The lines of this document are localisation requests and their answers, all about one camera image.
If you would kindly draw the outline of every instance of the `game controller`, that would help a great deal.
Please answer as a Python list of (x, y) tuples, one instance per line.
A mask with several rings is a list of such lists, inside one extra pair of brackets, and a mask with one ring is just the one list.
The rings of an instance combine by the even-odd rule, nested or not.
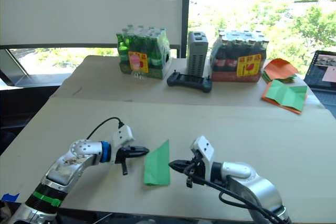
[(168, 86), (185, 86), (194, 89), (200, 89), (204, 93), (209, 93), (212, 88), (212, 81), (210, 76), (207, 78), (189, 76), (187, 74), (181, 74), (180, 72), (174, 72), (167, 79)]

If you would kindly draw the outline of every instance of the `yellow label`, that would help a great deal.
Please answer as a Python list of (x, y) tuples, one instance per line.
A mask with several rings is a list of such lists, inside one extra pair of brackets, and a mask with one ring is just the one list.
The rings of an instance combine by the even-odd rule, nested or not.
[(148, 73), (149, 70), (148, 70), (147, 54), (142, 54), (140, 52), (131, 52), (131, 51), (129, 51), (128, 52), (128, 58), (130, 59), (130, 57), (132, 55), (138, 55), (139, 56), (139, 59), (140, 59), (140, 72)]
[(253, 76), (259, 72), (261, 54), (238, 58), (237, 77)]

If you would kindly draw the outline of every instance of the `laptop screen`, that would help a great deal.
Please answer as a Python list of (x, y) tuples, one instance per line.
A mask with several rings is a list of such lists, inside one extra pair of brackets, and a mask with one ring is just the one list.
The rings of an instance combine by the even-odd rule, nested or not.
[(316, 51), (305, 82), (311, 88), (336, 91), (336, 52)]

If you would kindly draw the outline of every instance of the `blue tape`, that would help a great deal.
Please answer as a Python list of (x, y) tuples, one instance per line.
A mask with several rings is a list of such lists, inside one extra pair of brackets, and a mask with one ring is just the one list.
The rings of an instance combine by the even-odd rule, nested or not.
[(4, 194), (1, 198), (1, 200), (9, 201), (9, 202), (15, 202), (18, 197), (19, 197), (19, 194), (17, 194), (17, 195)]
[(105, 141), (101, 141), (101, 147), (102, 147), (102, 156), (101, 156), (101, 163), (105, 163), (107, 161), (108, 156), (108, 149), (109, 149), (109, 143)]

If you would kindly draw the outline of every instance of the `blue ring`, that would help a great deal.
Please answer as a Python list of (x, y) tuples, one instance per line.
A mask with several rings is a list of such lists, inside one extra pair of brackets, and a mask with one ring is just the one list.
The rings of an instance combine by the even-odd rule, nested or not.
[(101, 147), (102, 147), (102, 156), (101, 156), (101, 163), (107, 162), (107, 156), (108, 156), (108, 149), (109, 149), (109, 143), (105, 141), (101, 141)]

